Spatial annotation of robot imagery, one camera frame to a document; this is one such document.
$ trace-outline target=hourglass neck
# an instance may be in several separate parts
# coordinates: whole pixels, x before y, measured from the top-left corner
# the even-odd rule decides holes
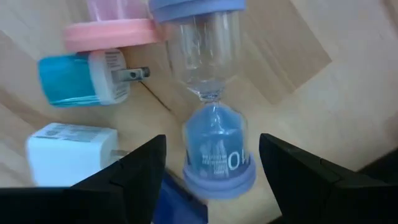
[[[206,93],[199,93],[199,99],[203,103],[215,103],[221,99],[221,94],[223,93],[224,88],[221,88],[216,91],[206,92]]]

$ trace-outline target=white charger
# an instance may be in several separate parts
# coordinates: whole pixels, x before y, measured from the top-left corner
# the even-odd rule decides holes
[[[115,129],[51,123],[26,142],[34,182],[40,187],[69,187],[118,158]]]

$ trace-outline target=wooden surface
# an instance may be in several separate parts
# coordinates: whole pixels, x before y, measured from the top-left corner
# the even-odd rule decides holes
[[[127,151],[166,134],[167,166],[181,177],[180,127],[198,102],[171,79],[163,44],[124,49],[130,65],[153,71],[132,85],[127,102],[67,110],[47,104],[35,62],[63,52],[60,31],[86,19],[81,5],[0,0],[0,186],[32,184],[24,141],[52,121],[116,128]],[[398,146],[398,38],[385,0],[248,0],[248,6],[247,70],[228,83],[223,101],[248,119],[257,180],[240,198],[210,200],[210,223],[279,216],[258,157],[260,133],[354,170]]]

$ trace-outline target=pink base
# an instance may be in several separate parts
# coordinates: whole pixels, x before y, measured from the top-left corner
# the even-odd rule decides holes
[[[64,30],[65,47],[71,52],[112,49],[160,42],[150,19],[85,22]]]

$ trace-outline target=purple cap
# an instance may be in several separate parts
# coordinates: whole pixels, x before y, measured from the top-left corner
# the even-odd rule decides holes
[[[211,12],[245,10],[246,0],[150,0],[156,22],[166,22]]]
[[[250,165],[241,175],[228,180],[206,180],[194,174],[185,164],[184,181],[187,187],[198,197],[204,199],[231,199],[246,193],[256,179],[256,163],[250,155]]]

